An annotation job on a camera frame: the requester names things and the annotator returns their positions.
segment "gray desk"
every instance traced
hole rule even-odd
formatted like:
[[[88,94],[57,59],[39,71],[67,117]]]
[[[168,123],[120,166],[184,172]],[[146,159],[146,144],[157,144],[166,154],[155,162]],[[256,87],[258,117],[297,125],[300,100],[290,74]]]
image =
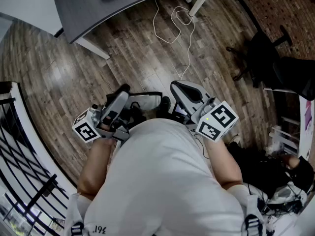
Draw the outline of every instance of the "gray desk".
[[[84,38],[84,35],[108,18],[142,1],[144,0],[55,0],[55,4],[68,42],[76,42],[109,59],[104,50]]]

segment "wooden floor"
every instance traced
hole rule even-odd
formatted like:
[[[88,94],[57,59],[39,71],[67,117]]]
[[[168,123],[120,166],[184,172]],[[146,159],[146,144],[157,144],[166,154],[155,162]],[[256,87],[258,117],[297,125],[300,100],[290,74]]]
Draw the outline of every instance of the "wooden floor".
[[[178,30],[170,20],[175,6],[191,7],[185,0],[157,0],[157,33],[174,39]],[[170,93],[187,66],[187,47],[193,26],[180,25],[182,36],[172,45],[158,40],[152,19],[153,0],[135,5],[97,27],[89,38],[110,52],[104,60],[83,47],[69,45],[21,21],[4,38],[0,80],[21,83],[24,97],[43,140],[55,159],[76,182],[87,159],[89,145],[72,132],[76,116],[92,103],[104,103],[106,94],[128,83],[133,92]],[[276,124],[272,93],[253,89],[249,76],[233,82],[242,62],[226,51],[241,49],[255,28],[237,0],[206,0],[196,15],[190,49],[191,68],[183,79],[203,85],[211,95],[226,100],[240,120],[226,136],[239,134],[243,146],[263,148]]]

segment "brick wall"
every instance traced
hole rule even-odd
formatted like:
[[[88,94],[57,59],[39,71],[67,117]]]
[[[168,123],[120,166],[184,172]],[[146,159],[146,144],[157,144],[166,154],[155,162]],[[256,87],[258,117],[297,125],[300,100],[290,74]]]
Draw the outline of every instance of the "brick wall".
[[[244,0],[272,41],[288,31],[293,45],[277,47],[281,57],[315,59],[315,3],[312,0]]]

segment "white t-shirt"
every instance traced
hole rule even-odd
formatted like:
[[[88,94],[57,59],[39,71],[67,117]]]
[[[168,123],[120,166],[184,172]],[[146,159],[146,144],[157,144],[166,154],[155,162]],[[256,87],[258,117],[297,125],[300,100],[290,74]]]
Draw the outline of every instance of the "white t-shirt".
[[[247,188],[221,188],[198,142],[167,119],[131,129],[95,199],[70,197],[65,235],[78,221],[91,236],[240,235],[244,214],[236,197]]]

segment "white robotic device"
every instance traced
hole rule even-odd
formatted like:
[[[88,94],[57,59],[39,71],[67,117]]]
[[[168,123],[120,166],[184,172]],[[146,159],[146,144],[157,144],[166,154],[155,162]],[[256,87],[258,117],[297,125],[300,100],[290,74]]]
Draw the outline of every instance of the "white robotic device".
[[[129,138],[130,119],[136,119],[134,110],[141,112],[154,109],[162,96],[160,92],[131,94],[129,89],[128,85],[123,85],[115,94],[107,96],[108,101],[104,106],[92,105],[79,115],[72,126],[74,132],[85,143],[105,137],[117,139],[123,145]],[[170,89],[180,108],[187,113],[183,124],[192,133],[197,132],[217,142],[238,120],[236,113],[225,101],[220,102],[196,83],[173,81]],[[110,126],[110,130],[100,129],[101,123]]]

